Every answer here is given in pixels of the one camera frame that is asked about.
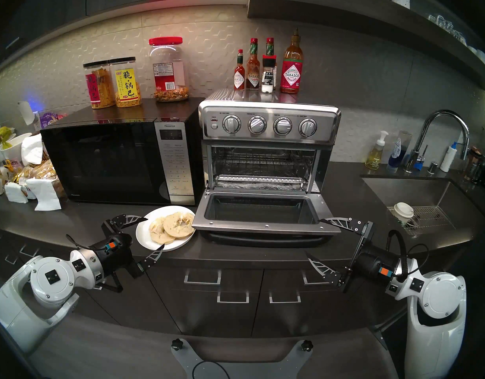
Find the bagel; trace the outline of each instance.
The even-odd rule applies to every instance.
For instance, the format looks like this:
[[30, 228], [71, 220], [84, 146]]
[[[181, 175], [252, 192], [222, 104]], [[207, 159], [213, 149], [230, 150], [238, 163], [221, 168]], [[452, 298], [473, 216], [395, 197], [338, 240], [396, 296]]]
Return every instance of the bagel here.
[[149, 225], [151, 240], [160, 245], [166, 245], [174, 241], [174, 237], [164, 231], [164, 218], [159, 217]]
[[164, 231], [173, 237], [187, 237], [195, 232], [191, 226], [194, 215], [176, 212], [164, 218]]

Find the timer knob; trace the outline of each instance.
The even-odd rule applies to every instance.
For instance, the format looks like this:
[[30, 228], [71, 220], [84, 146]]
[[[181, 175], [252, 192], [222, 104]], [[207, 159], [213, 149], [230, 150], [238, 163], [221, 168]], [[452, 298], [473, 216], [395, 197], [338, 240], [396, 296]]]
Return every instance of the timer knob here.
[[291, 120], [287, 117], [280, 117], [274, 123], [274, 131], [277, 135], [287, 135], [291, 132]]
[[299, 133], [304, 137], [312, 136], [317, 129], [316, 122], [312, 119], [304, 119], [299, 125]]
[[253, 134], [260, 134], [267, 128], [267, 123], [265, 119], [259, 115], [255, 115], [248, 122], [248, 129]]
[[227, 115], [223, 119], [223, 128], [227, 133], [237, 133], [241, 128], [241, 121], [235, 115]]

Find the faucet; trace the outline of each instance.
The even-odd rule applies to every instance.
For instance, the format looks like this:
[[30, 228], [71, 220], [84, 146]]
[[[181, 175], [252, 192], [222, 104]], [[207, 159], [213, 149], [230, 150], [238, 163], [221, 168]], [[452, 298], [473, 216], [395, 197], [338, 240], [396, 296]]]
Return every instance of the faucet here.
[[420, 137], [418, 137], [418, 140], [416, 141], [416, 145], [414, 146], [414, 149], [411, 151], [411, 154], [409, 155], [409, 161], [404, 167], [404, 171], [406, 171], [407, 173], [411, 173], [414, 163], [416, 163], [420, 155], [421, 144], [423, 144], [423, 139], [427, 134], [427, 130], [429, 129], [430, 124], [434, 119], [436, 119], [441, 115], [446, 115], [446, 116], [455, 118], [458, 121], [458, 123], [460, 123], [460, 126], [462, 127], [462, 133], [463, 133], [463, 144], [462, 144], [463, 148], [462, 148], [462, 153], [460, 154], [460, 157], [463, 160], [465, 160], [465, 158], [467, 157], [467, 151], [469, 150], [469, 128], [457, 113], [450, 110], [439, 110], [429, 115], [429, 117], [423, 123], [421, 132], [420, 132]]

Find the kitchen sink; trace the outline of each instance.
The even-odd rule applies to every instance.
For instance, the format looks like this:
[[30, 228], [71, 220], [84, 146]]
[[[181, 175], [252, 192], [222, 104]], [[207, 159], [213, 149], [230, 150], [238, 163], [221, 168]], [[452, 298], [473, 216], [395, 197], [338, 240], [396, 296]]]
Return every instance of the kitchen sink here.
[[447, 179], [362, 178], [389, 212], [398, 202], [412, 206], [415, 217], [403, 226], [409, 235], [450, 233], [478, 228], [485, 217], [468, 197]]

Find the white tile backsplash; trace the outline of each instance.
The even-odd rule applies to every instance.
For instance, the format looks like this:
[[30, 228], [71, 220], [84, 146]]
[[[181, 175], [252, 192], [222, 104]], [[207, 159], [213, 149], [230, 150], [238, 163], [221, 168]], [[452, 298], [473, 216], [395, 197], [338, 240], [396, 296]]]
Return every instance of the white tile backsplash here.
[[[237, 49], [244, 49], [247, 60], [251, 37], [259, 40], [260, 57], [266, 38], [274, 37], [279, 76], [282, 54], [295, 27], [305, 55], [301, 93], [342, 110], [333, 161], [364, 161], [380, 130], [386, 130], [386, 162], [398, 131], [411, 132], [413, 145], [423, 121], [437, 109], [459, 113], [471, 128], [473, 144], [485, 146], [485, 91], [448, 66], [370, 35], [248, 19], [246, 7], [236, 5], [131, 14], [52, 39], [0, 71], [0, 122], [18, 132], [30, 130], [17, 109], [21, 100], [28, 100], [34, 110], [58, 113], [89, 106], [83, 64], [102, 59], [135, 56], [141, 93], [151, 97], [155, 86], [148, 40], [158, 36], [183, 37], [192, 96], [206, 97], [218, 88], [231, 87]], [[438, 118], [426, 137], [426, 165], [440, 162], [459, 134], [455, 121]]]

